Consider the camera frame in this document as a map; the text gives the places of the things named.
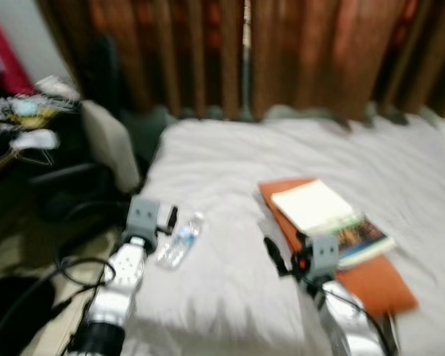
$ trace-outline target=chair backrest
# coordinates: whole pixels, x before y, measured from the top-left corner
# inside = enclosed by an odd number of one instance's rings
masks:
[[[112,170],[116,187],[122,193],[137,189],[141,177],[125,126],[90,100],[82,103],[82,122],[93,158]]]

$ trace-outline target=wall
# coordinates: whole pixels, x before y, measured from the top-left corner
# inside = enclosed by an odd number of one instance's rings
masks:
[[[35,0],[0,0],[0,24],[32,82],[70,76]]]

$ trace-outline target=mattress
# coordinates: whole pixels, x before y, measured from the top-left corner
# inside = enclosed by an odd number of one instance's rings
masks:
[[[314,119],[167,129],[142,196],[178,205],[178,225],[195,211],[206,221],[176,271],[148,258],[122,354],[330,355],[312,300],[266,254],[264,234],[288,248],[257,189],[318,177],[397,241],[387,257],[419,302],[396,318],[401,354],[444,356],[445,141],[422,119],[409,123],[377,118],[351,133]]]

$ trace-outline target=water bottle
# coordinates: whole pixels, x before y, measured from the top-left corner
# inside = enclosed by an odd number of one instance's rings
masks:
[[[167,269],[178,267],[195,239],[201,234],[203,221],[203,215],[196,213],[183,227],[179,228],[173,240],[159,253],[158,265]]]

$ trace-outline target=brown curtain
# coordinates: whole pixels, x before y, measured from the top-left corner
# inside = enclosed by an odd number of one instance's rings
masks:
[[[445,0],[253,0],[253,114],[274,104],[445,116]]]
[[[240,108],[243,1],[39,0],[58,46],[86,87],[98,35],[109,34],[133,107],[163,104],[175,116],[210,105]]]

